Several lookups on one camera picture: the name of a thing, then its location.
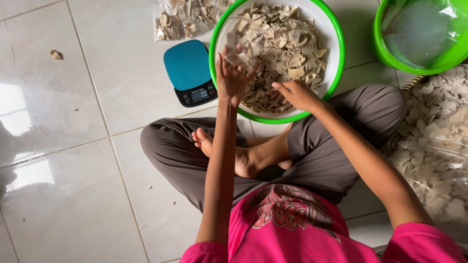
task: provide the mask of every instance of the person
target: person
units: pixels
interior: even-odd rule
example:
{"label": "person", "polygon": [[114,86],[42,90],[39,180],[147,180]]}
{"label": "person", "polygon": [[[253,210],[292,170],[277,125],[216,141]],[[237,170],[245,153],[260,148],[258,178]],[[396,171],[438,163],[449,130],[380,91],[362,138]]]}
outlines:
{"label": "person", "polygon": [[[141,133],[149,160],[203,214],[180,262],[380,262],[372,248],[349,237],[336,206],[359,177],[394,229],[383,262],[466,262],[378,151],[404,117],[400,90],[364,85],[327,103],[301,80],[273,83],[272,95],[311,115],[277,136],[246,138],[236,125],[237,108],[258,66],[244,76],[226,54],[226,48],[217,54],[216,118],[165,118]],[[260,180],[273,164],[286,171]]]}

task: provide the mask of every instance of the gray pants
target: gray pants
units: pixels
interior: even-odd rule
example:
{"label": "gray pants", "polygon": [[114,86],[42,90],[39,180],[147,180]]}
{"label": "gray pants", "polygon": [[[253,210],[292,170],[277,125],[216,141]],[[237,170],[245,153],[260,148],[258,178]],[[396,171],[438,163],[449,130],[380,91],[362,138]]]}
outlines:
{"label": "gray pants", "polygon": [[[406,111],[402,92],[382,84],[341,93],[330,98],[329,103],[377,149],[383,148]],[[202,127],[214,136],[215,123],[212,117],[165,118],[146,126],[140,138],[143,151],[156,169],[202,212],[209,159],[195,147],[191,133]],[[272,183],[299,186],[338,204],[359,178],[341,147],[314,116],[294,122],[287,140],[295,164],[281,170],[283,173],[276,178],[268,176],[271,170],[256,180],[236,176],[233,205],[254,189]],[[246,147],[239,128],[236,145]]]}

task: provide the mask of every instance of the hand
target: hand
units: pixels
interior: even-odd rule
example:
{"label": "hand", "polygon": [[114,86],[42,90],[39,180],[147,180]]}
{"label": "hand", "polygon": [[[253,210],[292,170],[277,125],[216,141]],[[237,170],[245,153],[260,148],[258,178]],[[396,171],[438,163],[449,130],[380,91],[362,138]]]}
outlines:
{"label": "hand", "polygon": [[[237,54],[242,51],[242,45],[237,45]],[[245,87],[255,74],[260,63],[257,63],[252,70],[244,76],[244,68],[231,65],[224,57],[227,56],[228,48],[224,47],[223,54],[216,54],[216,86],[218,88],[219,103],[229,103],[236,108],[241,103],[244,96]]]}
{"label": "hand", "polygon": [[325,103],[303,80],[290,80],[282,83],[274,82],[271,86],[272,88],[268,90],[268,93],[272,94],[272,97],[277,95],[275,91],[280,92],[285,97],[283,104],[289,101],[294,107],[303,111],[311,112],[314,106]]}

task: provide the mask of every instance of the white tile floor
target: white tile floor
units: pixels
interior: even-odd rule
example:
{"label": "white tile floor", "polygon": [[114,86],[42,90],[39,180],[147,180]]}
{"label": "white tile floor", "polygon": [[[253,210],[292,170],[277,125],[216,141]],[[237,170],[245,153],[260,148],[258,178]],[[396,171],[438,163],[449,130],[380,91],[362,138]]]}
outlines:
{"label": "white tile floor", "polygon": [[[346,39],[336,94],[406,84],[370,51],[378,0],[326,2]],[[0,263],[175,263],[194,242],[201,214],[146,159],[139,134],[162,117],[215,116],[216,101],[179,104],[162,63],[178,42],[154,43],[152,17],[149,0],[0,1]],[[285,127],[239,125],[257,137]],[[353,238],[388,241],[385,209],[362,181],[339,207]]]}

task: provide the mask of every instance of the kitchen scale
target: kitchen scale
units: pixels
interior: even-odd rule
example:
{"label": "kitchen scale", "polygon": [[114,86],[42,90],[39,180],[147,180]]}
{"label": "kitchen scale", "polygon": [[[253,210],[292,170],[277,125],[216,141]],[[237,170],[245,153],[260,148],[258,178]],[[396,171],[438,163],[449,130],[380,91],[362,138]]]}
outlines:
{"label": "kitchen scale", "polygon": [[164,66],[184,107],[195,107],[218,97],[210,75],[208,50],[199,40],[175,45],[164,53]]}

